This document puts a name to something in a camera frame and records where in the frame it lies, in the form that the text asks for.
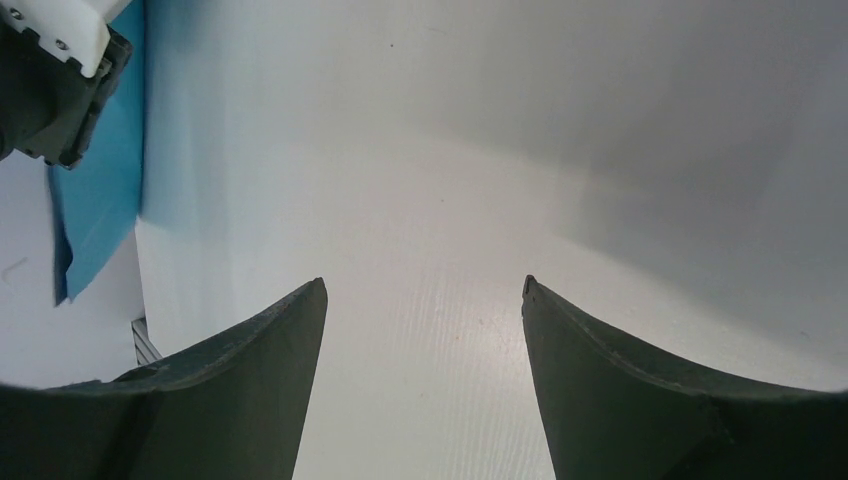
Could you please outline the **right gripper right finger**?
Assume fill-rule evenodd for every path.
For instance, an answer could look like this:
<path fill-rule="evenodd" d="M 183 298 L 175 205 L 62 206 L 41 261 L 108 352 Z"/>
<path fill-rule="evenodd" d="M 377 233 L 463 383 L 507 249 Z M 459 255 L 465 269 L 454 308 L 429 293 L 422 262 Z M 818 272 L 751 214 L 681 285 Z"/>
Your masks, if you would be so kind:
<path fill-rule="evenodd" d="M 847 395 L 660 349 L 525 280 L 523 328 L 560 479 L 843 479 Z"/>

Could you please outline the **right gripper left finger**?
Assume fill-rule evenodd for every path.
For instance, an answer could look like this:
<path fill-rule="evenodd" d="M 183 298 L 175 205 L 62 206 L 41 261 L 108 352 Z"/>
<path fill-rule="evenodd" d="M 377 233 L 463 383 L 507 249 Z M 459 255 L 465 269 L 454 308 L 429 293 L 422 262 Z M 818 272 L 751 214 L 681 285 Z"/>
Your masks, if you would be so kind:
<path fill-rule="evenodd" d="M 5 479 L 289 479 L 327 312 L 322 279 L 110 382 L 1 389 Z"/>

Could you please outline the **blue wrapping paper sheet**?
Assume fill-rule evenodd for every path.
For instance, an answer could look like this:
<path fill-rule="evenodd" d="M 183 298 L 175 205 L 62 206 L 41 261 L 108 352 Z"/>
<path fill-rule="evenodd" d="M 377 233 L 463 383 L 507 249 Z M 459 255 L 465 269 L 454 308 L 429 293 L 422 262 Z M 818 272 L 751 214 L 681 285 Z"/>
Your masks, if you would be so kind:
<path fill-rule="evenodd" d="M 141 205 L 145 122 L 145 3 L 131 1 L 111 26 L 133 53 L 91 143 L 72 170 L 48 170 L 54 220 L 54 304 L 74 300 L 134 228 Z"/>

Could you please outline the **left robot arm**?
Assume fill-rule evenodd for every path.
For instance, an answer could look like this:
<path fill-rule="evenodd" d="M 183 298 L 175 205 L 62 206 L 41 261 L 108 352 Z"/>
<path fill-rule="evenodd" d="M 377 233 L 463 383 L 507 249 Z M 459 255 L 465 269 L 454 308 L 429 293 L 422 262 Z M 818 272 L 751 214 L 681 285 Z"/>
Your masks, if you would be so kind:
<path fill-rule="evenodd" d="M 1 156 L 74 168 L 133 53 L 129 0 L 1 0 Z"/>

